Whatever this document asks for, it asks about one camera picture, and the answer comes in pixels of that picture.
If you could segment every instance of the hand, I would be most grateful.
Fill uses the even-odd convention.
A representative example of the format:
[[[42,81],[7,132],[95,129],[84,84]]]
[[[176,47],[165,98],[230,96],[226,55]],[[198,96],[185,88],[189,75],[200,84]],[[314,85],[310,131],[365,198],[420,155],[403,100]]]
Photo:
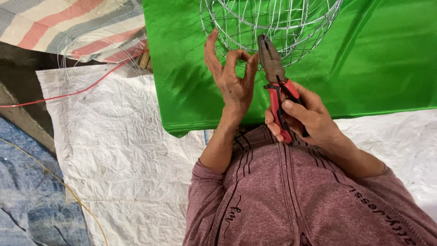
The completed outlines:
[[[299,95],[306,103],[306,108],[290,100],[284,100],[281,95],[282,108],[286,113],[285,120],[290,129],[309,144],[318,145],[325,149],[329,148],[333,141],[343,138],[343,134],[337,124],[331,119],[328,110],[323,105],[320,97],[301,86],[292,82]],[[274,122],[274,117],[269,107],[266,112],[266,124],[273,135],[282,142],[284,137],[281,135],[280,127]],[[302,137],[302,124],[305,125],[310,137]]]
[[[215,84],[222,93],[225,109],[232,112],[232,116],[242,119],[247,113],[253,98],[253,81],[258,69],[258,53],[250,56],[242,49],[231,50],[226,56],[223,66],[215,53],[215,42],[218,30],[214,29],[206,39],[204,45],[205,64],[211,72]],[[235,67],[237,60],[247,61],[243,78],[237,77]]]

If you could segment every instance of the sleeve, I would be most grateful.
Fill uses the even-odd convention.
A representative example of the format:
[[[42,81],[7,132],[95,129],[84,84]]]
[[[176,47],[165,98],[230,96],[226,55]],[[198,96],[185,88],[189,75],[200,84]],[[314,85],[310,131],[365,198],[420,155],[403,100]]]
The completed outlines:
[[[224,194],[223,175],[209,170],[198,160],[188,188],[184,246],[205,243]]]
[[[437,238],[436,222],[417,206],[410,192],[391,168],[386,166],[383,174],[357,179],[355,182],[371,190],[392,207],[395,207],[401,214],[409,217]]]

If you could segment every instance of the pink shirt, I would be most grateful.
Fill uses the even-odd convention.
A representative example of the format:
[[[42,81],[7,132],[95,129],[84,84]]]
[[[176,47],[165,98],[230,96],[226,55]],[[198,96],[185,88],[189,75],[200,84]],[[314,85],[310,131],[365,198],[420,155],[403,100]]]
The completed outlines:
[[[262,126],[237,139],[226,174],[194,166],[183,245],[437,245],[437,224],[390,168],[351,180]]]

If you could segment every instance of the forearm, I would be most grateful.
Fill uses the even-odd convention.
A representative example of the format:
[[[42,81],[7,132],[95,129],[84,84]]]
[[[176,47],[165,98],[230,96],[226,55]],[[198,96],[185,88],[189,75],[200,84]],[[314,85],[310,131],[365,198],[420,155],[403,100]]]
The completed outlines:
[[[353,179],[378,176],[385,169],[385,164],[381,160],[358,149],[343,134],[333,144],[324,149],[326,155]]]
[[[224,173],[231,162],[232,141],[241,122],[231,109],[226,107],[220,123],[200,156],[200,162],[208,169]]]

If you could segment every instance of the striped tarp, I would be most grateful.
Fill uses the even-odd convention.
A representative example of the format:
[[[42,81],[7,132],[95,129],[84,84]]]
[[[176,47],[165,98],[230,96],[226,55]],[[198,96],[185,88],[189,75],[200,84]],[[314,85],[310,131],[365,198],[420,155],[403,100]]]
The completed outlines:
[[[142,51],[141,0],[0,0],[0,41],[82,62]]]

